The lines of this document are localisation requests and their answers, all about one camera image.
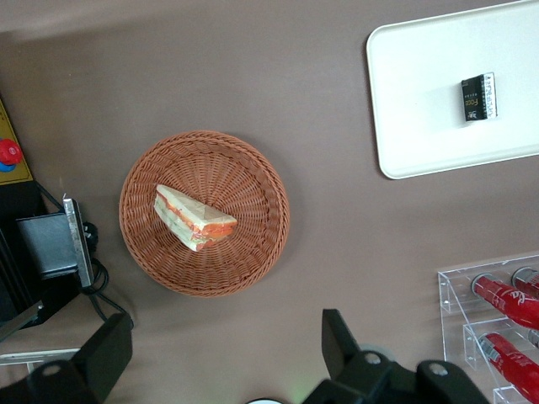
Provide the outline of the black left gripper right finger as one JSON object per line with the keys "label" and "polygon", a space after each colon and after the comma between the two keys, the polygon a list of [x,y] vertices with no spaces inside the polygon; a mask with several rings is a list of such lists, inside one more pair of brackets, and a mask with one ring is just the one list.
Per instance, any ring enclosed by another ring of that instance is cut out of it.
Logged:
{"label": "black left gripper right finger", "polygon": [[362,349],[340,312],[322,314],[322,354],[329,377],[305,403],[487,403],[464,370],[440,360],[405,369],[383,353]]}

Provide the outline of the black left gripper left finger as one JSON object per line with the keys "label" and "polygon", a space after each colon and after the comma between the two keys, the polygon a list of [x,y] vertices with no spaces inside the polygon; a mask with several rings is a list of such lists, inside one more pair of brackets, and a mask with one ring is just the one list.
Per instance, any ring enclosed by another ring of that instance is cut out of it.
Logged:
{"label": "black left gripper left finger", "polygon": [[115,313],[81,348],[2,355],[2,366],[29,373],[1,388],[1,402],[103,403],[131,361],[131,330],[131,317]]}

